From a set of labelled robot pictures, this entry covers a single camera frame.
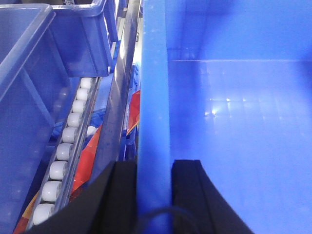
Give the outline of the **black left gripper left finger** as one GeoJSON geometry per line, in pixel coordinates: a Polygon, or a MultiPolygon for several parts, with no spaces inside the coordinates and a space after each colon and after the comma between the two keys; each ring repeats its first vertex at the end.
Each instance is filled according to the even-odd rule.
{"type": "Polygon", "coordinates": [[[137,220],[137,164],[110,162],[64,209],[29,234],[132,234],[137,220]]]}

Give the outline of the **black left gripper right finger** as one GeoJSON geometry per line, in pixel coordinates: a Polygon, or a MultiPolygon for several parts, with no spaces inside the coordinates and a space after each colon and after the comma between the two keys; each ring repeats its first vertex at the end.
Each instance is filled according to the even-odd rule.
{"type": "Polygon", "coordinates": [[[175,160],[171,170],[175,234],[251,234],[207,176],[199,160],[175,160]]]}

